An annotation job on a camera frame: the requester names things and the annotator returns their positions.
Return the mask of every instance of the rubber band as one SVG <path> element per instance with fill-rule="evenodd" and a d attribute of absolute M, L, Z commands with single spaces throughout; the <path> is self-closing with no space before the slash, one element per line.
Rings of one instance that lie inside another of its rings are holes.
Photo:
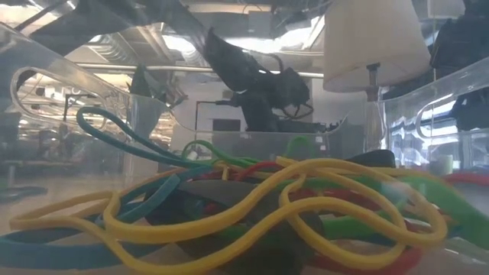
<path fill-rule="evenodd" d="M 231 157 L 231 156 L 227 155 L 226 153 L 220 151 L 216 147 L 214 147 L 208 141 L 192 141 L 192 142 L 189 142 L 182 150 L 182 158 L 183 159 L 186 159 L 186 157 L 188 155 L 187 151 L 194 144 L 198 144 L 198 145 L 201 145 L 201 146 L 209 149 L 218 158 L 217 160 L 214 160 L 214 161 L 224 160 L 226 163 L 236 165 L 239 167 L 249 167 L 249 166 L 254 165 L 257 162 L 259 162 L 259 160 L 250 160 L 249 158 Z"/>
<path fill-rule="evenodd" d="M 443 179 L 449 183 L 471 183 L 483 187 L 489 186 L 489 176 L 478 173 L 453 173 L 444 176 Z"/>
<path fill-rule="evenodd" d="M 278 157 L 277 162 L 284 166 L 296 163 L 295 160 L 288 160 L 282 157 Z M 313 176 L 321 176 L 322 174 L 319 171 L 324 172 L 328 171 L 328 169 L 321 168 L 310 173 Z M 417 176 L 403 177 L 400 180 L 405 182 L 405 186 L 411 186 L 419 190 L 428 201 L 437 205 L 456 224 L 462 226 L 461 238 L 480 248 L 489 249 L 489 237 L 486 234 L 489 231 L 489 218 L 454 192 L 453 188 L 440 180 L 432 181 L 431 179 Z M 406 194 L 410 194 L 408 189 L 405 190 Z M 426 212 L 423 208 L 421 210 L 417 209 L 416 213 Z"/>
<path fill-rule="evenodd" d="M 291 165 L 295 162 L 296 160 L 291 160 L 286 157 L 277 157 L 276 160 L 278 163 L 281 163 L 283 166 L 288 166 Z M 360 174 L 355 173 L 354 171 L 349 171 L 349 170 L 344 170 L 344 169 L 338 169 L 338 168 L 322 168 L 325 172 L 330 172 L 330 173 L 337 173 L 340 175 L 350 175 L 350 176 L 358 176 Z M 450 184 L 448 184 L 446 181 L 443 179 L 438 178 L 437 176 L 433 176 L 430 173 L 423 172 L 423 171 L 417 171 L 417 170 L 409 170 L 409 169 L 402 169 L 402 168 L 386 168 L 386 167 L 372 167 L 372 170 L 375 170 L 379 173 L 386 174 L 388 176 L 394 176 L 394 177 L 406 177 L 406 176 L 417 176 L 417 177 L 422 177 L 427 180 L 430 180 L 432 182 L 437 182 L 441 183 L 443 185 L 449 186 L 452 188 Z"/>
<path fill-rule="evenodd" d="M 359 270 L 354 267 L 346 267 L 327 257 L 320 256 L 316 256 L 309 265 L 344 275 L 404 275 L 421 261 L 422 256 L 421 249 L 408 248 L 391 265 L 379 270 Z"/>
<path fill-rule="evenodd" d="M 271 162 L 271 161 L 265 161 L 265 162 L 260 162 L 257 163 L 253 166 L 250 166 L 246 170 L 241 171 L 235 178 L 236 181 L 242 181 L 246 179 L 246 177 L 254 174 L 255 172 L 264 169 L 264 168 L 269 168 L 269 167 L 279 167 L 281 168 L 277 163 Z"/>
<path fill-rule="evenodd" d="M 314 158 L 314 146 L 311 143 L 311 141 L 304 136 L 297 136 L 293 138 L 289 143 L 287 144 L 287 149 L 285 150 L 285 153 L 283 154 L 285 157 L 290 157 L 292 152 L 294 152 L 298 144 L 303 144 L 306 145 L 306 149 L 309 151 L 309 158 Z"/>
<path fill-rule="evenodd" d="M 133 241 L 137 243 L 164 243 L 164 242 L 175 242 L 183 241 L 191 238 L 198 238 L 203 235 L 208 235 L 217 232 L 223 228 L 228 227 L 236 223 L 238 220 L 244 217 L 247 212 L 253 207 L 256 202 L 263 197 L 264 194 L 271 191 L 280 181 L 286 180 L 301 171 L 312 171 L 315 168 L 319 168 L 322 165 L 328 165 L 330 167 L 340 168 L 340 169 L 350 169 L 358 173 L 364 173 L 368 176 L 372 176 L 376 180 L 391 181 L 390 184 L 395 184 L 396 180 L 383 175 L 381 173 L 370 170 L 366 167 L 362 167 L 353 163 L 348 163 L 339 160 L 307 160 L 301 163 L 296 163 L 290 167 L 284 168 L 283 170 L 275 173 L 273 176 L 265 180 L 261 185 L 257 186 L 251 194 L 238 203 L 232 209 L 214 215 L 210 218 L 204 218 L 200 221 L 186 222 L 181 225 L 160 225 L 154 227 L 140 226 L 140 225 L 127 225 L 122 222 L 117 221 L 114 216 L 117 214 L 120 208 L 120 196 L 119 194 L 113 192 L 110 194 L 110 201 L 103 213 L 105 220 L 105 226 L 111 235 L 107 235 L 104 231 L 97 228 L 95 225 L 84 221 L 77 217 L 56 217 L 56 218 L 40 218 L 42 220 L 41 224 L 38 226 L 73 226 L 75 228 L 84 228 L 90 233 L 94 234 L 98 238 L 102 239 L 110 248 L 114 251 L 118 257 L 121 258 L 122 262 L 131 267 L 134 270 L 149 273 L 168 273 L 168 274 L 181 274 L 181 273 L 195 273 L 204 272 L 206 270 L 211 270 L 220 264 L 231 260 L 233 257 L 239 255 L 243 250 L 249 248 L 249 246 L 259 239 L 267 229 L 274 226 L 283 218 L 289 218 L 290 215 L 297 214 L 301 211 L 315 210 L 315 209 L 330 209 L 335 212 L 341 212 L 344 214 L 352 215 L 358 218 L 376 230 L 382 232 L 383 234 L 390 236 L 390 238 L 397 239 L 402 242 L 398 244 L 397 247 L 403 247 L 405 244 L 421 246 L 421 247 L 431 247 L 433 245 L 439 244 L 440 241 L 446 236 L 446 224 L 443 221 L 439 213 L 429 204 L 423 201 L 423 197 L 417 197 L 419 193 L 415 190 L 410 190 L 410 187 L 405 186 L 404 189 L 411 191 L 408 194 L 412 195 L 413 202 L 419 203 L 421 207 L 426 208 L 427 218 L 432 223 L 433 233 L 430 234 L 417 234 L 408 232 L 403 223 L 403 217 L 399 214 L 394 205 L 392 205 L 387 199 L 378 194 L 372 189 L 366 186 L 356 183 L 353 180 L 344 178 L 339 175 L 332 175 L 335 180 L 341 182 L 342 185 L 353 187 L 352 189 L 363 190 L 367 192 L 368 197 L 379 199 L 383 206 L 388 207 L 388 212 L 393 215 L 394 221 L 398 224 L 392 225 L 383 218 L 380 218 L 373 214 L 373 212 L 363 209 L 362 207 L 352 205 L 349 202 L 344 202 L 338 199 L 330 198 L 313 198 L 313 199 L 302 199 L 298 202 L 291 202 L 281 207 L 273 214 L 266 217 L 264 220 L 259 222 L 255 227 L 250 229 L 245 236 L 238 239 L 234 244 L 229 247 L 204 257 L 200 260 L 181 264 L 172 267 L 159 267 L 152 264 L 147 264 L 134 259 L 130 254 L 123 250 L 120 244 L 115 240 L 115 238 L 120 238 L 128 241 Z M 101 199 L 101 195 L 92 196 L 91 199 Z M 75 198 L 67 202 L 61 202 L 56 204 L 57 207 L 66 206 L 73 204 L 74 202 L 83 202 L 87 197 Z M 35 218 L 33 215 L 46 215 L 47 210 L 37 210 L 27 215 L 21 216 L 21 218 Z M 300 228 L 300 235 L 307 240 L 308 244 L 312 247 L 319 249 L 321 252 L 335 250 L 335 246 L 328 247 L 328 242 L 322 237 L 319 239 L 321 246 L 318 246 L 317 236 L 308 235 L 307 228 Z M 348 252 L 340 250 L 339 254 L 330 255 L 333 256 L 335 260 L 342 264 L 355 265 L 361 269 L 378 269 L 391 264 L 395 260 L 393 255 L 382 257 L 382 256 L 360 256 L 360 255 L 348 255 Z"/>
<path fill-rule="evenodd" d="M 104 118 L 114 122 L 117 126 L 123 130 L 124 133 L 134 138 L 137 142 L 143 144 L 145 147 L 157 152 L 151 153 L 146 150 L 139 149 L 137 147 L 127 145 L 126 143 L 117 140 L 114 137 L 110 137 L 107 134 L 104 134 L 99 129 L 94 128 L 88 123 L 83 117 L 84 114 L 96 114 L 101 115 Z M 182 160 L 180 157 L 159 148 L 157 145 L 151 143 L 150 141 L 145 140 L 144 138 L 137 135 L 134 131 L 132 131 L 120 118 L 116 115 L 112 114 L 101 108 L 96 107 L 82 107 L 76 113 L 76 122 L 78 125 L 88 134 L 91 134 L 94 138 L 98 138 L 101 141 L 104 141 L 107 144 L 112 145 L 120 150 L 128 152 L 138 157 L 143 157 L 148 160 L 156 161 L 158 163 L 167 163 L 169 165 L 175 165 L 178 167 L 201 167 L 201 163 L 190 162 L 186 160 Z"/>
<path fill-rule="evenodd" d="M 140 204 L 126 205 L 121 212 L 130 211 Z M 94 222 L 96 217 L 93 215 L 87 220 Z M 80 233 L 74 229 L 54 228 L 3 235 L 0 237 L 0 266 L 35 270 L 93 270 L 121 264 L 104 244 L 48 244 Z M 143 257 L 162 248 L 160 244 L 121 244 L 133 257 Z"/>

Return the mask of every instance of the lamp shade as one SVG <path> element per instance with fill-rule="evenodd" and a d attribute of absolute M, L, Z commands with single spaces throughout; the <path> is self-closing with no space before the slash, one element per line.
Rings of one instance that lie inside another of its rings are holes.
<path fill-rule="evenodd" d="M 364 91 L 368 65 L 390 86 L 429 68 L 430 55 L 411 0 L 333 0 L 325 15 L 324 89 Z"/>

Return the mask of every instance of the ductwork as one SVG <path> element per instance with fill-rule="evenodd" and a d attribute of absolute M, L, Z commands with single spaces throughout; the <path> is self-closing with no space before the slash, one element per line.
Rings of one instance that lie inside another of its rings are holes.
<path fill-rule="evenodd" d="M 30 0 L 30 3 L 39 8 L 46 8 L 52 5 L 55 1 L 56 0 Z M 78 1 L 68 1 L 55 8 L 51 14 L 56 17 L 65 15 L 66 13 L 71 12 L 77 4 Z M 110 63 L 133 64 L 138 61 L 135 52 L 120 34 L 100 35 L 97 37 L 96 41 L 92 41 L 89 47 Z"/>

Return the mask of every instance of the metal pole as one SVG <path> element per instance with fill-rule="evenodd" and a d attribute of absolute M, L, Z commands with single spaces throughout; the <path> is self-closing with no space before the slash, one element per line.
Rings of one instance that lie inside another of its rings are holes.
<path fill-rule="evenodd" d="M 113 65 L 113 64 L 102 64 L 102 63 L 77 63 L 76 65 L 81 66 L 87 70 L 108 70 L 113 73 L 127 73 L 136 70 L 135 65 Z M 158 71 L 175 71 L 175 72 L 191 72 L 191 73 L 213 73 L 212 68 L 199 67 L 199 66 L 172 66 L 172 65 L 161 65 L 161 66 L 147 66 L 148 70 Z M 308 72 L 298 72 L 301 77 L 310 79 L 323 79 L 324 74 L 322 73 L 308 73 Z"/>

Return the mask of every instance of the transparent plastic container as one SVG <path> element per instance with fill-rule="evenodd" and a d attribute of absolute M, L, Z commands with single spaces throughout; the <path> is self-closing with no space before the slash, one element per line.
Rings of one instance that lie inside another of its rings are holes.
<path fill-rule="evenodd" d="M 6 26 L 0 26 L 0 38 L 0 63 L 8 64 L 2 66 L 0 76 L 0 85 L 2 86 L 0 89 L 11 91 L 12 97 L 12 106 L 7 109 L 5 114 L 17 114 L 10 116 L 12 119 L 17 119 L 20 126 L 16 129 L 10 129 L 8 133 L 14 133 L 21 137 L 16 144 L 4 141 L 2 147 L 1 179 L 4 186 L 2 194 L 3 198 L 6 198 L 4 202 L 0 203 L 0 214 L 3 217 L 0 222 L 0 233 L 2 234 L 10 232 L 8 220 L 22 212 L 85 193 L 107 189 L 125 189 L 142 179 L 153 176 L 158 171 L 169 168 L 164 164 L 115 150 L 110 145 L 84 135 L 73 117 L 76 110 L 81 107 L 80 105 L 73 103 L 66 114 L 65 121 L 63 121 L 63 114 L 59 118 L 47 117 L 36 112 L 34 108 L 28 107 L 29 105 L 22 103 L 17 94 L 17 82 L 19 76 L 27 70 L 33 70 L 67 87 L 77 89 L 82 94 L 91 95 L 87 101 L 90 105 L 97 105 L 113 112 L 123 121 L 128 121 L 141 136 L 150 138 L 157 143 L 161 142 L 161 147 L 168 146 L 169 150 L 175 153 L 179 153 L 188 141 L 200 139 L 209 141 L 224 152 L 233 155 L 272 160 L 277 155 L 283 155 L 287 149 L 287 142 L 297 136 L 297 134 L 275 133 L 197 132 L 193 130 L 192 125 L 179 123 L 182 119 L 178 115 L 174 115 L 178 113 L 178 109 L 169 110 L 163 103 L 156 100 L 130 96 Z M 420 103 L 422 100 L 430 103 L 429 100 L 439 99 L 443 96 L 441 92 L 433 92 L 433 88 L 430 87 L 439 87 L 439 89 L 454 87 L 455 85 L 464 87 L 464 89 L 469 86 L 481 87 L 483 84 L 480 83 L 479 76 L 483 76 L 485 70 L 489 70 L 489 66 L 481 67 L 481 64 L 485 64 L 484 62 L 474 65 L 472 69 L 455 74 L 454 79 L 441 79 L 437 83 L 433 83 L 432 86 L 414 93 L 414 95 L 422 95 L 422 98 L 408 95 L 399 101 L 385 102 L 387 124 L 393 124 L 396 121 L 394 119 L 395 114 L 404 118 L 415 118 L 417 112 L 426 106 Z M 453 89 L 452 91 L 456 93 L 460 89 Z M 96 116 L 89 119 L 95 127 L 106 134 L 117 137 L 128 144 L 134 144 L 109 121 Z M 155 128 L 161 131 L 167 129 L 167 134 L 164 136 L 161 134 L 153 135 L 152 131 Z M 316 148 L 315 157 L 346 158 L 362 151 L 363 144 L 359 147 L 355 141 L 348 142 L 347 137 L 351 137 L 355 133 L 362 135 L 363 129 L 354 129 L 349 128 L 348 125 L 342 125 L 331 134 L 301 135 L 306 136 L 306 139 L 314 144 L 314 148 Z M 396 152 L 400 164 L 409 166 L 408 163 L 413 160 L 410 157 L 410 150 L 414 148 L 414 145 L 411 147 L 397 146 L 392 141 L 393 132 L 389 133 L 387 140 L 389 141 L 387 144 Z M 434 144 L 436 140 L 437 138 L 434 137 L 428 140 L 423 139 L 429 144 Z M 435 159 L 435 156 L 431 157 L 431 154 L 424 154 L 427 160 Z M 11 158 L 9 157 L 11 155 L 21 157 Z M 296 159 L 309 157 L 301 150 L 292 152 L 289 156 Z M 205 160 L 211 158 L 212 154 L 202 148 L 200 150 L 195 148 L 194 157 Z M 18 187 L 36 187 L 41 188 L 43 192 L 35 196 L 18 196 L 16 199 L 12 199 L 13 196 L 18 195 L 18 191 L 12 190 Z M 94 238 L 88 235 L 77 235 L 57 241 L 57 243 L 61 245 L 91 244 L 94 241 Z M 451 246 L 450 243 L 447 243 L 446 247 L 446 249 L 441 247 L 437 250 L 427 251 L 420 265 L 411 270 L 410 274 L 460 274 L 463 272 L 467 275 L 478 275 L 486 274 L 489 271 L 487 262 L 482 260 L 487 256 L 485 251 L 477 248 L 472 248 L 469 251 L 457 251 L 453 250 L 453 245 Z M 472 254 L 478 254 L 478 258 L 474 259 Z M 159 264 L 176 264 L 189 260 L 189 256 L 177 246 L 169 244 L 144 259 Z M 0 267 L 0 273 L 29 275 L 134 274 L 123 266 L 101 270 L 25 270 Z M 303 274 L 332 273 L 306 268 Z"/>

